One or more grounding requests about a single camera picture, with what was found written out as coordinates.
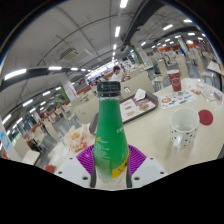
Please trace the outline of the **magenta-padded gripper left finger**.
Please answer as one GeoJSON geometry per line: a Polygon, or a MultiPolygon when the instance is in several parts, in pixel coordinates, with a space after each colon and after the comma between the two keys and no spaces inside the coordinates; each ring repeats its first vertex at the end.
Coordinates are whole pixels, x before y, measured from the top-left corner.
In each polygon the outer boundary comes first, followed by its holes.
{"type": "Polygon", "coordinates": [[[96,170],[91,145],[76,157],[68,157],[54,172],[55,175],[84,188],[96,186],[96,170]]]}

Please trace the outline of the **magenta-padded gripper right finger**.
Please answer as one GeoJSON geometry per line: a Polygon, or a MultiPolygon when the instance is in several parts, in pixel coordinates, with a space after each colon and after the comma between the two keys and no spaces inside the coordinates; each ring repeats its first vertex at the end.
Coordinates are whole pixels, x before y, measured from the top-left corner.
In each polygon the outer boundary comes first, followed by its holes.
{"type": "Polygon", "coordinates": [[[153,156],[147,157],[139,149],[129,146],[126,174],[128,188],[140,188],[167,175],[165,169],[153,156]]]}

